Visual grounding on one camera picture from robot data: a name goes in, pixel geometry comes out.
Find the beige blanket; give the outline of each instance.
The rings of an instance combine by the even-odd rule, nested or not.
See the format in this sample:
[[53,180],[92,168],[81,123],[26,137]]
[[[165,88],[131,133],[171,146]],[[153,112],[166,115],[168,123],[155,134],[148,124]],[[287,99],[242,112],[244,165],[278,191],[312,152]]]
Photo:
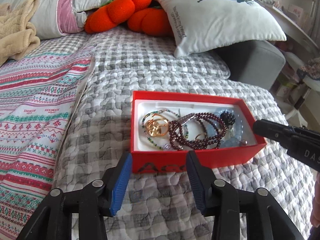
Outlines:
[[10,57],[22,59],[40,45],[35,26],[29,22],[39,0],[26,0],[14,11],[0,16],[0,66]]

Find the orange plush toy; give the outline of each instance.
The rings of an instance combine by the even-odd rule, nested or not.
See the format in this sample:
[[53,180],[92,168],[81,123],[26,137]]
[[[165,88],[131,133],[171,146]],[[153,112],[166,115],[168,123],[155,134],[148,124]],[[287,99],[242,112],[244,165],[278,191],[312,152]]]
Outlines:
[[108,31],[128,20],[132,31],[151,36],[173,36],[163,9],[147,8],[151,0],[113,0],[91,14],[85,23],[87,33]]

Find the patterned fabric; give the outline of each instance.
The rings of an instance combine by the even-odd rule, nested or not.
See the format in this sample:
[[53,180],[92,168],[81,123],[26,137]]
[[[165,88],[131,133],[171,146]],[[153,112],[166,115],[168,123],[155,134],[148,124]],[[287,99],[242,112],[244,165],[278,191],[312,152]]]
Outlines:
[[308,61],[297,70],[299,78],[304,79],[306,76],[320,81],[320,57]]
[[[170,91],[242,98],[257,119],[286,124],[269,92],[217,80],[228,72],[213,52],[173,58],[170,39],[115,28],[91,36],[97,43],[96,68],[72,118],[53,185],[81,189],[117,164],[129,150],[134,90]],[[310,169],[272,141],[244,165],[214,169],[239,189],[267,188],[306,237],[312,209]],[[77,216],[73,239],[78,238]],[[121,210],[105,218],[110,239],[211,239],[213,219],[197,210],[186,173],[132,174]],[[242,239],[246,237],[241,220]]]
[[93,47],[74,54],[33,52],[0,69],[0,239],[15,239],[51,189],[93,52]]

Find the open red box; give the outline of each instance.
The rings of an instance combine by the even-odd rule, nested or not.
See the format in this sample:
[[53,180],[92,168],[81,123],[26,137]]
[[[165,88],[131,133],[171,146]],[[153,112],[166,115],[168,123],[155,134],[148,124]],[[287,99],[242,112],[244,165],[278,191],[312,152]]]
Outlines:
[[[226,98],[209,95],[170,93],[170,92],[150,92],[134,91],[131,116],[131,153],[133,158],[132,171],[134,173],[144,172],[182,172],[186,170],[186,153],[188,151],[140,151],[134,149],[135,136],[135,102],[136,100],[156,100],[157,101],[186,101],[201,103],[217,103],[239,106],[246,118],[250,129],[255,122],[250,110],[242,99]],[[257,144],[245,147],[232,147],[223,149],[196,150],[196,154],[202,165],[209,168],[225,167],[246,163],[254,157],[265,145],[265,139],[254,135]]]

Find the striped patterned cloth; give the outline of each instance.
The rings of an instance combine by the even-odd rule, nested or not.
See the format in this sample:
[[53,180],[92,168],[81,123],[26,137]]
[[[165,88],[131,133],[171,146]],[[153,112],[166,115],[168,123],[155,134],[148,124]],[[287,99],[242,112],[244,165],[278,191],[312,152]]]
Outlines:
[[1,67],[0,239],[15,239],[51,189],[80,84],[93,70],[93,53],[94,47],[42,53]]

